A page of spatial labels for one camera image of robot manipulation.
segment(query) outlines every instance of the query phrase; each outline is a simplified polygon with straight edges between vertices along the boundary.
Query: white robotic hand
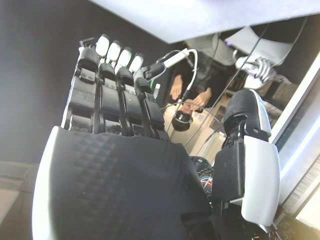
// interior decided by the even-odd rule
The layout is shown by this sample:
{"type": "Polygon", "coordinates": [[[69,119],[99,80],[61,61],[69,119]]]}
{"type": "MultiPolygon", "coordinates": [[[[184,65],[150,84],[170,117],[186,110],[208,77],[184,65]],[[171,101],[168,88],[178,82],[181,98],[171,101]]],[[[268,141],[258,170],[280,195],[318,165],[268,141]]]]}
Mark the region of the white robotic hand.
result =
{"type": "Polygon", "coordinates": [[[272,64],[268,59],[258,55],[250,56],[247,61],[246,59],[246,56],[239,57],[235,63],[237,69],[240,69],[242,66],[242,70],[248,74],[244,88],[261,88],[267,81],[271,81],[276,75],[276,71],[272,68],[272,64]]]}

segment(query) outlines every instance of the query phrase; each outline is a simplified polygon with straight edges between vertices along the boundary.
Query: gray fabric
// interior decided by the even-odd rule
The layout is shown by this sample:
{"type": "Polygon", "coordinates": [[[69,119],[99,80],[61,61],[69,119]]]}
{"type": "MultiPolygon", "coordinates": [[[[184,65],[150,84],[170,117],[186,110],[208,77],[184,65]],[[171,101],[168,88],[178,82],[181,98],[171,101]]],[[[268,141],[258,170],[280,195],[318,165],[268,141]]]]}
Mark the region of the gray fabric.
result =
{"type": "Polygon", "coordinates": [[[197,51],[201,51],[209,57],[212,57],[214,55],[215,49],[217,47],[216,53],[214,55],[215,61],[225,66],[231,66],[236,63],[236,61],[232,57],[234,52],[233,49],[228,47],[224,41],[219,39],[218,34],[196,37],[186,40],[185,42],[191,48],[196,49],[197,51]]]}

